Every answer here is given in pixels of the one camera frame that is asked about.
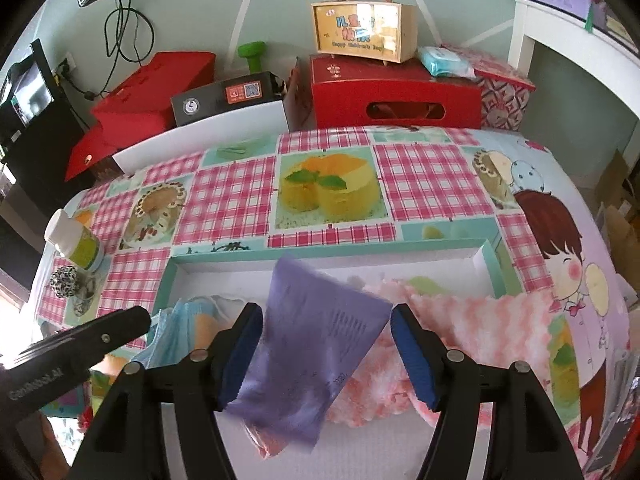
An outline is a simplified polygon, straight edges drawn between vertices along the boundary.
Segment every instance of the pink patterned box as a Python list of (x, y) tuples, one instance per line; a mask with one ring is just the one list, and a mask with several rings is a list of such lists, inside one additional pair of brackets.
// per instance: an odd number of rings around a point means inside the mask
[(482, 89), (482, 127), (517, 132), (536, 86), (506, 61), (487, 52), (449, 44), (474, 67)]

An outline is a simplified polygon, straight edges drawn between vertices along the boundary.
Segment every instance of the green leaf garnish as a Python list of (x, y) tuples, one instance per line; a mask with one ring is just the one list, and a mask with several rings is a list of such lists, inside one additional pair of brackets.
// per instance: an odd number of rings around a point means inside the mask
[(347, 183), (337, 175), (321, 176), (318, 179), (318, 184), (325, 189), (347, 189)]
[(285, 177), (284, 180), (293, 182), (294, 184), (310, 184), (316, 181), (318, 174), (319, 173), (317, 171), (309, 171), (303, 168), (302, 170), (294, 171), (289, 176)]

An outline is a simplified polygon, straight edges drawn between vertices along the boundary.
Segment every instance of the wet wipes package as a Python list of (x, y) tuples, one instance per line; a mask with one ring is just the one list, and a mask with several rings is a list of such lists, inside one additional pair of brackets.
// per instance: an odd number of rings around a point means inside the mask
[(476, 72), (471, 63), (446, 48), (420, 46), (416, 57), (434, 77), (439, 75), (466, 77), (468, 79), (476, 77)]
[(329, 406), (382, 332), (392, 305), (281, 258), (264, 332), (226, 411), (313, 446)]

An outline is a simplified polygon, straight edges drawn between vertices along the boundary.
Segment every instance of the black cable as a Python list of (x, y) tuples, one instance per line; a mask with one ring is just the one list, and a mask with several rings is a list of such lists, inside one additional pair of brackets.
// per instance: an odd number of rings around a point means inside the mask
[[(100, 90), (100, 94), (103, 94), (103, 92), (106, 91), (107, 86), (109, 85), (109, 82), (113, 77), (113, 73), (115, 72), (119, 57), (121, 57), (122, 59), (130, 63), (138, 63), (140, 66), (142, 66), (142, 62), (151, 55), (154, 49), (154, 45), (156, 44), (156, 32), (154, 30), (154, 26), (152, 25), (151, 21), (142, 12), (131, 7), (131, 3), (132, 3), (132, 0), (128, 0), (127, 6), (125, 7), (122, 0), (117, 0), (117, 8), (115, 10), (112, 10), (107, 15), (107, 18), (104, 20), (104, 44), (106, 48), (107, 57), (111, 57), (115, 54), (115, 59), (113, 62), (113, 66), (111, 67), (111, 71), (109, 73), (107, 81), (102, 87), (102, 90)], [(108, 35), (107, 29), (108, 29), (109, 20), (114, 14), (117, 14), (116, 41), (113, 45), (113, 48), (110, 49), (109, 35)], [(138, 37), (137, 31), (136, 31), (134, 36), (134, 50), (136, 51), (136, 59), (131, 59), (130, 57), (127, 57), (127, 55), (124, 54), (124, 52), (122, 51), (122, 40), (124, 38), (124, 33), (126, 31), (127, 25), (129, 24), (129, 18), (131, 14), (135, 15), (137, 19), (141, 18), (144, 22), (146, 22), (146, 24), (149, 27), (149, 31), (151, 32), (151, 43), (149, 45), (149, 50), (146, 52), (144, 56), (140, 56), (140, 54), (138, 53), (138, 48), (135, 44)]]
[[(107, 76), (107, 80), (102, 86), (102, 89), (98, 93), (84, 91), (81, 88), (78, 88), (78, 86), (76, 86), (75, 83), (73, 83), (68, 73), (64, 73), (64, 72), (61, 73), (62, 78), (65, 81), (67, 81), (74, 90), (76, 90), (77, 92), (80, 92), (84, 96), (84, 98), (89, 101), (93, 101), (98, 96), (104, 97), (103, 94), (110, 93), (107, 90), (107, 87), (109, 86), (109, 83), (113, 78), (113, 74), (116, 70), (116, 66), (118, 65), (118, 60), (120, 58), (124, 59), (129, 63), (136, 63), (142, 67), (142, 62), (145, 59), (147, 59), (149, 56), (151, 56), (151, 53), (153, 52), (154, 45), (156, 44), (156, 32), (154, 30), (154, 26), (152, 25), (151, 20), (149, 20), (148, 17), (146, 17), (142, 12), (131, 7), (131, 3), (132, 3), (132, 0), (128, 0), (127, 6), (125, 7), (122, 0), (116, 0), (116, 9), (112, 10), (104, 20), (103, 32), (104, 32), (104, 46), (105, 46), (106, 55), (107, 55), (107, 58), (111, 58), (111, 57), (114, 57), (114, 58), (113, 58), (113, 64), (111, 65), (111, 70), (109, 72), (109, 75)], [(115, 35), (115, 41), (114, 41), (113, 47), (110, 48), (109, 35), (108, 35), (107, 29), (109, 25), (109, 20), (114, 14), (116, 14), (116, 35)], [(136, 17), (136, 29), (134, 32), (134, 39), (133, 39), (133, 50), (136, 53), (135, 59), (128, 57), (122, 51), (122, 41), (124, 40), (124, 35), (127, 29), (127, 25), (129, 24), (129, 18), (132, 14)], [(144, 56), (140, 56), (140, 53), (138, 52), (138, 47), (136, 45), (136, 41), (138, 40), (138, 26), (140, 24), (140, 19), (146, 22), (146, 24), (149, 27), (149, 31), (151, 32), (151, 44), (149, 45), (149, 50), (146, 52)]]
[(86, 123), (86, 121), (80, 116), (80, 114), (76, 111), (76, 109), (74, 108), (74, 106), (71, 104), (71, 101), (69, 100), (69, 98), (67, 97), (66, 102), (69, 104), (69, 107), (71, 108), (71, 111), (74, 113), (74, 115), (78, 118), (78, 120), (84, 124), (84, 127), (89, 130), (89, 125)]

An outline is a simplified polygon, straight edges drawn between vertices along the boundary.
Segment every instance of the white pill bottle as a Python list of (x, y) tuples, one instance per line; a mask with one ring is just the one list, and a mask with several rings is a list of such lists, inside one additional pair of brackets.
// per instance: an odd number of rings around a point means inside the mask
[(53, 244), (62, 257), (87, 272), (94, 272), (102, 263), (102, 242), (62, 209), (53, 213), (44, 231), (44, 239)]

